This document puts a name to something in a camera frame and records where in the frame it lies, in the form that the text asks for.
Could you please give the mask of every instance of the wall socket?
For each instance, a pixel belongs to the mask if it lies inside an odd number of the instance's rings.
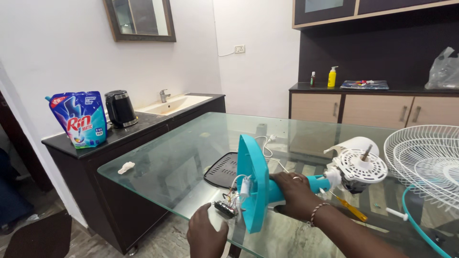
[[[241,54],[246,52],[246,45],[237,45],[234,46],[234,53]]]

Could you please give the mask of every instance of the white washbasin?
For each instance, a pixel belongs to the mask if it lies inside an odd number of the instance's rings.
[[[185,109],[187,107],[190,107],[192,105],[208,100],[210,98],[212,97],[179,95],[179,96],[175,96],[172,98],[167,98],[166,103],[161,103],[159,101],[159,103],[157,102],[148,107],[137,109],[136,111],[167,116],[177,111],[180,111],[182,109]]]

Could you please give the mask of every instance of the glass table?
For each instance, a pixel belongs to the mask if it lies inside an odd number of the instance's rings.
[[[276,141],[268,144],[273,159],[283,164],[289,172],[318,175],[324,172],[336,154],[335,151],[327,154],[323,151],[356,136],[372,139],[379,147],[380,157],[384,159],[384,141],[394,131],[336,123],[206,113],[110,161],[101,166],[98,172],[189,220],[201,205],[223,200],[222,193],[227,190],[208,184],[203,175],[226,153],[236,151],[240,134],[253,137],[275,134]],[[257,141],[259,145],[264,143],[263,138]],[[129,161],[135,163],[134,168],[118,174],[122,165]],[[270,173],[283,170],[272,160],[268,161],[268,168]],[[361,194],[352,195],[337,188],[334,193],[368,217],[366,223],[357,223],[368,227],[368,230],[398,250],[410,257],[437,257],[409,222],[385,211],[386,207],[402,210],[404,189],[395,177],[388,175],[384,181],[371,185]],[[336,198],[332,198],[330,203],[349,218],[358,220]],[[412,193],[407,195],[407,206],[428,235],[446,240],[444,245],[447,247],[459,247],[455,236],[459,231],[458,220],[454,214],[424,203],[423,199]],[[226,220],[214,207],[209,209],[209,218],[216,230],[219,230],[221,221]],[[272,211],[268,211],[259,233],[249,234],[243,220],[230,219],[228,224],[228,241],[232,244],[234,256],[238,256],[242,248],[262,258],[344,257],[319,229]]]

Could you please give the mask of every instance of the human hand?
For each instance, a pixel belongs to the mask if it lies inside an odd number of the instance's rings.
[[[220,258],[225,249],[228,223],[222,222],[217,232],[210,224],[207,213],[210,206],[207,203],[199,207],[188,223],[186,238],[190,244],[190,258]]]
[[[275,207],[279,213],[298,220],[311,220],[313,210],[323,201],[309,187],[309,181],[303,174],[280,172],[270,174],[285,198],[285,205]]]

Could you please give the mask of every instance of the cabinet handle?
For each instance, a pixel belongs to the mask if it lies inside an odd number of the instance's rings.
[[[336,117],[336,108],[338,107],[338,103],[335,102],[335,106],[333,107],[333,116]]]
[[[400,122],[405,121],[405,114],[406,114],[407,108],[408,108],[407,106],[403,106],[402,115],[400,116]]]
[[[421,112],[421,107],[418,106],[416,108],[416,114],[414,114],[414,118],[413,118],[413,123],[416,123],[418,121],[418,117],[419,117],[419,113]]]

